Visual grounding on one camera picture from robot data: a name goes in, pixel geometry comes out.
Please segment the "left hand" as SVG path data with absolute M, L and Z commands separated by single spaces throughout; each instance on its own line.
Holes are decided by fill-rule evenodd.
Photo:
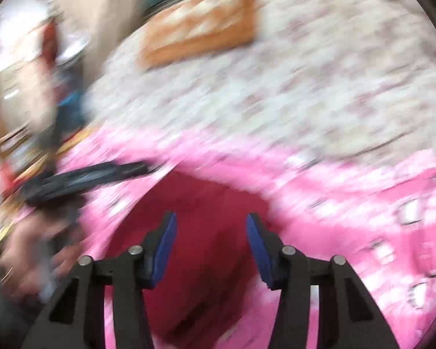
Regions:
M 67 223 L 49 213 L 34 210 L 19 221 L 5 241 L 0 256 L 1 287 L 15 299 L 37 295 L 44 286 L 41 264 L 42 244 L 66 229 Z M 49 261 L 57 279 L 69 274 L 83 253 L 82 229 L 72 231 L 72 242 L 54 254 Z

